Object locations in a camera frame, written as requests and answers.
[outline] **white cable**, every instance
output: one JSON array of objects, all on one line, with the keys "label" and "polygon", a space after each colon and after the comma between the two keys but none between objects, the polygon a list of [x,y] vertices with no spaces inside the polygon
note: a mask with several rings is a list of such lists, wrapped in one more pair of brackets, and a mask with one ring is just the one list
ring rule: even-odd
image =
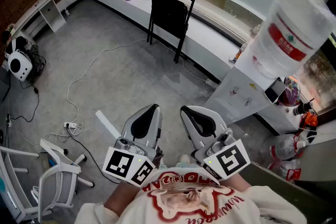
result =
[{"label": "white cable", "polygon": [[[264,116],[264,115],[260,115],[259,113],[256,113],[256,114],[259,115],[259,116],[261,116],[261,117],[263,117],[263,118],[267,118],[267,119],[269,119],[269,120],[272,120],[272,121],[274,121],[275,123],[278,123],[278,124],[281,125],[281,126],[284,125],[284,126],[291,127],[291,128],[294,127],[294,126],[290,126],[290,125],[288,125],[288,124],[284,124],[284,123],[282,123],[282,122],[279,122],[279,121],[277,121],[277,120],[275,120],[275,119],[272,119],[272,118],[270,118],[270,117],[267,117],[267,116]],[[331,134],[331,133],[322,133],[322,132],[314,131],[314,130],[308,130],[308,129],[301,128],[301,127],[294,127],[294,128],[296,128],[296,129],[301,129],[301,130],[306,130],[306,131],[308,131],[308,132],[320,133],[320,134]]]},{"label": "white cable", "polygon": [[[67,93],[67,101],[68,101],[69,103],[73,104],[73,105],[76,107],[77,111],[78,111],[78,115],[77,115],[76,119],[75,119],[73,122],[75,122],[76,120],[78,120],[80,112],[79,112],[79,108],[78,108],[78,106],[77,106],[75,103],[73,103],[73,102],[71,102],[71,101],[69,100],[69,89],[70,89],[70,86],[71,86],[72,84],[76,83],[77,81],[81,80],[81,79],[85,76],[85,74],[86,74],[86,72],[89,70],[89,68],[93,65],[93,63],[94,63],[94,62],[98,59],[98,57],[101,56],[105,51],[115,50],[115,49],[118,49],[118,48],[121,48],[121,47],[126,47],[126,46],[129,46],[129,45],[134,44],[135,42],[143,41],[143,40],[146,40],[146,39],[138,39],[138,40],[133,41],[132,43],[127,44],[127,45],[121,45],[121,46],[115,47],[115,48],[113,48],[113,49],[105,49],[105,50],[103,50],[101,53],[98,54],[97,57],[95,57],[95,59],[92,61],[92,63],[91,63],[91,64],[88,66],[88,68],[85,70],[84,74],[83,74],[79,79],[77,79],[77,80],[75,80],[75,81],[73,81],[72,83],[69,84],[69,86],[68,86],[68,93]],[[29,141],[28,139],[26,139],[25,136],[24,136],[24,135],[18,130],[18,128],[16,127],[16,125],[15,125],[15,121],[14,121],[14,126],[15,126],[16,130],[22,135],[22,137],[23,137],[27,142],[29,142],[31,145],[34,146],[34,145],[38,145],[38,144],[39,144],[39,143],[38,143],[38,144],[33,144],[31,141]],[[58,130],[58,132],[57,132],[56,134],[55,134],[55,133],[48,133],[48,134],[44,137],[44,139],[48,138],[48,137],[51,136],[51,135],[54,135],[54,136],[55,136],[55,142],[54,142],[54,144],[57,142],[57,139],[59,139],[61,142],[64,143],[64,142],[69,138],[69,136],[70,136],[68,133],[67,133],[66,135],[64,135],[64,128],[65,128],[65,127],[64,127],[64,125],[62,124],[61,128]],[[77,135],[79,135],[79,134],[83,131],[83,129],[84,129],[84,124],[83,124],[82,122],[80,122],[80,123],[77,125],[77,127],[75,128],[74,131],[72,131],[71,129],[73,129],[73,128],[69,128],[69,132],[71,133],[71,135],[72,135],[72,136],[77,136]]]},{"label": "white cable", "polygon": [[35,145],[39,145],[40,143],[36,143],[36,144],[33,144],[31,141],[29,141],[20,131],[19,131],[19,129],[16,127],[16,125],[15,125],[15,121],[13,121],[13,123],[14,123],[14,127],[15,127],[15,129],[19,132],[19,134],[20,135],[22,135],[22,137],[24,138],[24,140],[26,140],[27,142],[29,142],[32,146],[35,146]]},{"label": "white cable", "polygon": [[121,46],[115,47],[115,48],[113,48],[113,49],[106,49],[106,50],[103,50],[101,53],[98,54],[97,57],[95,57],[95,59],[92,61],[92,63],[89,65],[89,67],[85,70],[83,76],[81,76],[79,79],[77,79],[77,80],[75,80],[75,81],[73,81],[72,83],[69,84],[69,87],[68,87],[68,94],[67,94],[67,100],[68,100],[69,103],[73,104],[73,105],[76,107],[77,111],[78,111],[77,118],[76,118],[73,122],[75,122],[76,120],[78,120],[80,112],[79,112],[79,108],[78,108],[78,106],[76,106],[75,103],[73,103],[73,102],[71,102],[71,101],[69,100],[69,89],[70,89],[70,86],[71,86],[72,84],[76,83],[77,81],[81,80],[81,79],[85,76],[85,74],[86,74],[86,72],[88,71],[88,69],[93,65],[93,63],[98,59],[98,57],[99,57],[103,52],[108,51],[108,50],[115,50],[115,49],[118,49],[118,48],[121,48],[121,47],[126,47],[126,46],[129,46],[129,45],[132,45],[132,44],[135,43],[135,42],[142,41],[142,40],[146,40],[146,39],[138,39],[138,40],[133,41],[132,43],[127,44],[127,45],[121,45]]},{"label": "white cable", "polygon": [[[165,44],[163,44],[162,42],[160,42],[164,47],[166,47],[168,50],[171,50],[172,52],[174,52],[171,48],[169,48],[169,47],[167,47]],[[199,78],[199,77],[197,77],[197,76],[195,76],[194,74],[192,74],[189,70],[187,70],[186,68],[185,68],[185,66],[184,66],[184,60],[183,60],[183,58],[181,57],[181,56],[179,56],[181,59],[182,59],[182,63],[183,63],[183,68],[185,69],[185,71],[187,71],[190,75],[192,75],[194,78],[196,78],[196,79],[199,79],[199,80],[202,80],[202,81],[204,81],[204,82],[206,82],[206,80],[204,80],[204,79],[201,79],[201,78]]]}]

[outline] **shoe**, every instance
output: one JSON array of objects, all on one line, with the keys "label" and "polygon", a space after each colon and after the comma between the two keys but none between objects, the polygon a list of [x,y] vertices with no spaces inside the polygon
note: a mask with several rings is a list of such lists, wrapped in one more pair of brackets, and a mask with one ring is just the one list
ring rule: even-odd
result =
[{"label": "shoe", "polygon": [[190,157],[189,157],[189,155],[187,155],[187,154],[183,154],[183,155],[180,157],[180,162],[190,164]]}]

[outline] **bottle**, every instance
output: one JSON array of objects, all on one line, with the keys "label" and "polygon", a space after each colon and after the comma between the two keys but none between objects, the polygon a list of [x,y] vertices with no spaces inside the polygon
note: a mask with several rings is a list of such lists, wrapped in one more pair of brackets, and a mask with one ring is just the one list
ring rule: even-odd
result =
[{"label": "bottle", "polygon": [[260,155],[265,162],[285,161],[293,158],[300,148],[305,147],[305,141],[298,141],[293,134],[284,134],[266,139],[261,145]]},{"label": "bottle", "polygon": [[300,178],[301,169],[299,169],[300,160],[293,159],[291,161],[281,161],[270,163],[267,169],[271,170],[278,176],[287,181],[298,180]]},{"label": "bottle", "polygon": [[335,16],[322,0],[273,0],[267,19],[250,45],[267,78],[292,75],[324,44]]}]

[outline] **person's leg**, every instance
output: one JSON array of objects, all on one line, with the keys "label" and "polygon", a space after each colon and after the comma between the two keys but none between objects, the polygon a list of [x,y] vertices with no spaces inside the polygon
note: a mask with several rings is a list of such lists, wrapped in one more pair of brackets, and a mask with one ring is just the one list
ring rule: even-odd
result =
[{"label": "person's leg", "polygon": [[190,157],[187,154],[183,154],[180,157],[180,161],[175,165],[179,168],[199,168],[198,164],[190,163]]},{"label": "person's leg", "polygon": [[160,160],[159,170],[168,169],[168,167],[163,163],[163,158]]}]

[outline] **white strap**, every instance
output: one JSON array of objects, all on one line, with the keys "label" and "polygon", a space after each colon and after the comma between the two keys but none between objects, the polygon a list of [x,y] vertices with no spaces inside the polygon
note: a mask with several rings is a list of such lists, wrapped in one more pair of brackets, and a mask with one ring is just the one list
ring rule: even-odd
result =
[{"label": "white strap", "polygon": [[33,189],[30,191],[31,195],[33,196],[34,200],[36,200],[36,203],[38,203],[38,187],[33,186]]},{"label": "white strap", "polygon": [[16,38],[12,39],[12,52],[16,51]]}]

